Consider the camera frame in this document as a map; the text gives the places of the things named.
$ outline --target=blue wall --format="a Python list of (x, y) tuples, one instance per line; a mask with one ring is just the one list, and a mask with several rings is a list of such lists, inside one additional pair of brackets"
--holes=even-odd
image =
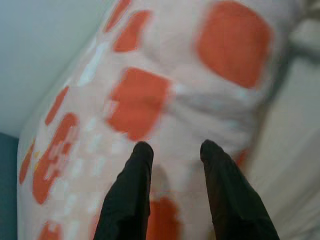
[(0, 133), (0, 240), (16, 240), (18, 139)]

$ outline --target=white wall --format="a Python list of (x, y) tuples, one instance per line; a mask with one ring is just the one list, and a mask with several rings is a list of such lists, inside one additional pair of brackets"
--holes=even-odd
[(110, 0), (1, 0), (0, 133), (33, 109), (94, 34)]

